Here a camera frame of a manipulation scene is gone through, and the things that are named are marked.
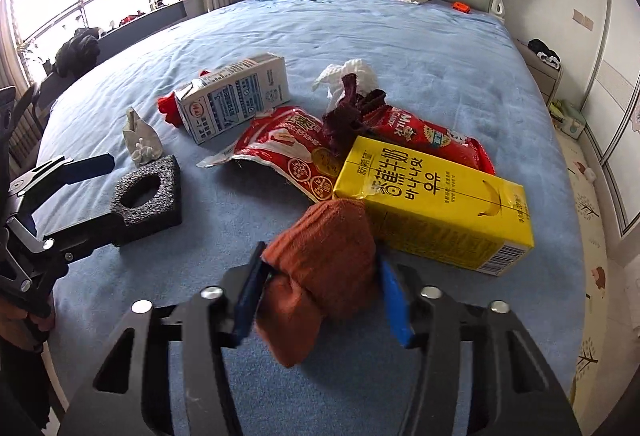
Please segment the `person's left hand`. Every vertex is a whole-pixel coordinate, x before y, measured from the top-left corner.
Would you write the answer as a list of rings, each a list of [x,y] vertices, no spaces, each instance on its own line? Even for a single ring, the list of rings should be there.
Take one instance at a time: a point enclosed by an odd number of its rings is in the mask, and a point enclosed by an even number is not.
[[[55,327],[55,309],[52,301],[50,315],[38,317],[12,304],[6,297],[1,297],[0,335],[3,341],[28,352],[40,352],[42,345],[49,338]]]

